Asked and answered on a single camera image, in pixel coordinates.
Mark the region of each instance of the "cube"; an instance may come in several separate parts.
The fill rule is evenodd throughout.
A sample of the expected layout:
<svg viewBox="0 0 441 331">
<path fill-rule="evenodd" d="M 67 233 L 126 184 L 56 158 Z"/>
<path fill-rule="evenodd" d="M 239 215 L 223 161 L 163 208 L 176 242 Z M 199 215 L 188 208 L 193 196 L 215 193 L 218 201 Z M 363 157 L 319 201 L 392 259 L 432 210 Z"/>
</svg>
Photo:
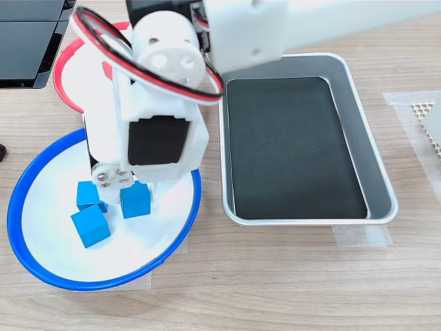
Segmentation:
<svg viewBox="0 0 441 331">
<path fill-rule="evenodd" d="M 92 207 L 93 205 L 98 205 L 102 212 L 107 212 L 107 204 L 99 199 L 96 185 L 91 181 L 78 182 L 78 188 L 76 190 L 76 206 L 81 211 Z"/>
<path fill-rule="evenodd" d="M 150 190 L 146 184 L 136 181 L 121 190 L 121 209 L 125 219 L 150 214 Z"/>
<path fill-rule="evenodd" d="M 110 229 L 98 205 L 92 205 L 71 216 L 85 248 L 110 237 Z"/>
</svg>

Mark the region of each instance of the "wooden table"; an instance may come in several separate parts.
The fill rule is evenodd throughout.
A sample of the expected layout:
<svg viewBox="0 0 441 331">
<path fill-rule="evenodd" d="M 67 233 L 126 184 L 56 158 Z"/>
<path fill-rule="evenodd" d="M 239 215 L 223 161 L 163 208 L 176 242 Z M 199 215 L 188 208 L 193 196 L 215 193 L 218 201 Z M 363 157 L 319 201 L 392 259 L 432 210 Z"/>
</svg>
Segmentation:
<svg viewBox="0 0 441 331">
<path fill-rule="evenodd" d="M 87 3 L 126 20 L 120 1 Z M 0 330 L 441 330 L 441 208 L 382 92 L 441 90 L 441 17 L 360 34 L 307 51 L 349 63 L 400 202 L 393 245 L 338 248 L 331 228 L 244 228 L 221 208 L 218 113 L 204 108 L 210 143 L 203 201 L 187 254 L 153 271 L 152 289 L 76 293 L 18 262 L 8 202 L 40 151 L 81 127 L 54 91 L 0 91 Z M 62 48 L 75 38 L 69 29 Z"/>
</svg>

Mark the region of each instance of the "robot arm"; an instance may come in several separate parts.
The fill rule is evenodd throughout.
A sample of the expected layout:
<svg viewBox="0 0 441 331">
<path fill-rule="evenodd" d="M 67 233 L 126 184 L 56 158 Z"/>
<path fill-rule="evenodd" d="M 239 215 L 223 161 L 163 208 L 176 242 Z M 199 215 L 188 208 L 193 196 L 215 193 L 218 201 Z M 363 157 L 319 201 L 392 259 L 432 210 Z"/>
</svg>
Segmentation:
<svg viewBox="0 0 441 331">
<path fill-rule="evenodd" d="M 211 57 L 224 73 L 286 51 L 441 12 L 441 1 L 204 0 Z"/>
<path fill-rule="evenodd" d="M 275 61 L 286 50 L 441 12 L 441 1 L 127 0 L 127 8 L 127 38 L 85 8 L 72 15 L 80 37 L 114 67 L 112 102 L 82 107 L 92 181 L 108 204 L 119 203 L 133 174 L 170 186 L 199 167 L 208 131 L 198 105 L 217 103 L 223 91 L 214 68 Z M 201 48 L 211 48 L 214 68 Z M 204 77 L 215 92 L 198 89 Z"/>
</svg>

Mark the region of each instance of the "metal screw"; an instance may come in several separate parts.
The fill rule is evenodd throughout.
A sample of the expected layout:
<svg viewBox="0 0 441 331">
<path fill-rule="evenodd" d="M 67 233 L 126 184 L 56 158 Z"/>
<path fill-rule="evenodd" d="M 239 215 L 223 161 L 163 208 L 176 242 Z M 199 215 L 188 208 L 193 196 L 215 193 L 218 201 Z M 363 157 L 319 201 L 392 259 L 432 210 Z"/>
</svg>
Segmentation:
<svg viewBox="0 0 441 331">
<path fill-rule="evenodd" d="M 99 181 L 105 181 L 107 179 L 107 175 L 105 173 L 101 173 L 98 175 L 98 180 Z"/>
</svg>

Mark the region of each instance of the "silver tray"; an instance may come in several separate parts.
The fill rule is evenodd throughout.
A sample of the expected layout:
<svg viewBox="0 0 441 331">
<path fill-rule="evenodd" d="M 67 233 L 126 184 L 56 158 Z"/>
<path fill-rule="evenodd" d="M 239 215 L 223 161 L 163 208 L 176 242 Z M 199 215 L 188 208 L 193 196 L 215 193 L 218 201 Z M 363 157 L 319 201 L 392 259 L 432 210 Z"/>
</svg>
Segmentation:
<svg viewBox="0 0 441 331">
<path fill-rule="evenodd" d="M 367 207 L 364 219 L 244 219 L 234 205 L 229 143 L 228 82 L 235 79 L 320 77 L 331 90 L 348 151 Z M 219 105 L 222 202 L 225 214 L 241 225 L 382 225 L 398 213 L 398 202 L 344 59 L 330 53 L 287 54 L 280 61 L 224 75 L 227 96 Z"/>
</svg>

